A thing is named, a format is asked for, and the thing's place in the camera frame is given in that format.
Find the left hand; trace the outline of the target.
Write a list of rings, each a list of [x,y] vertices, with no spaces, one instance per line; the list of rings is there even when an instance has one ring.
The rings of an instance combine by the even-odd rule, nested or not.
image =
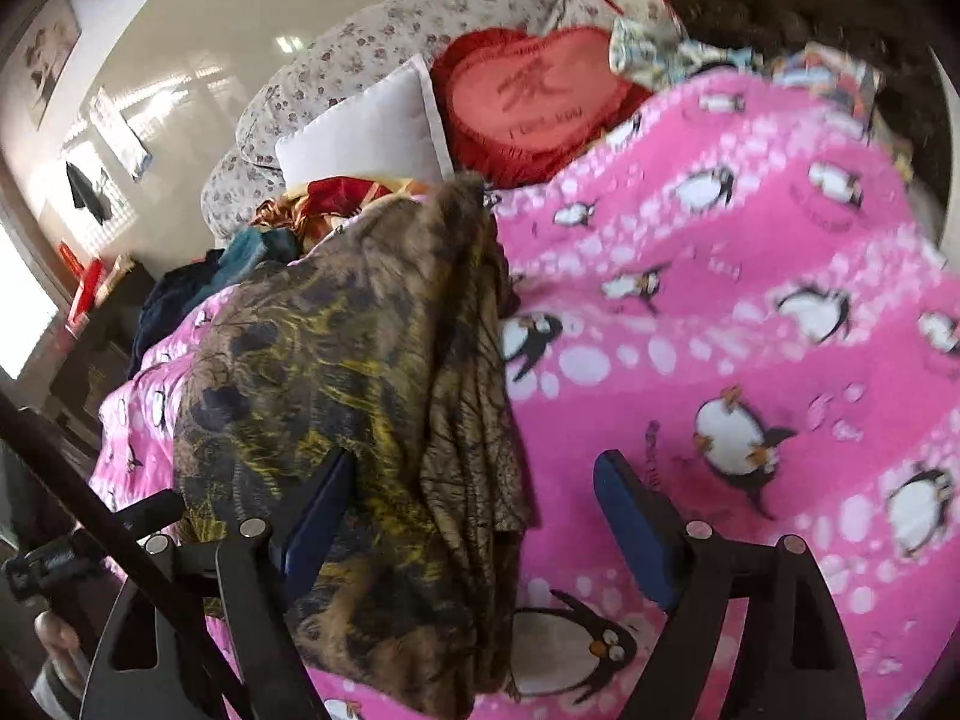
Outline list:
[[[53,720],[78,720],[89,674],[89,661],[80,637],[67,621],[50,610],[34,618],[34,632],[47,660],[32,684],[32,699]]]

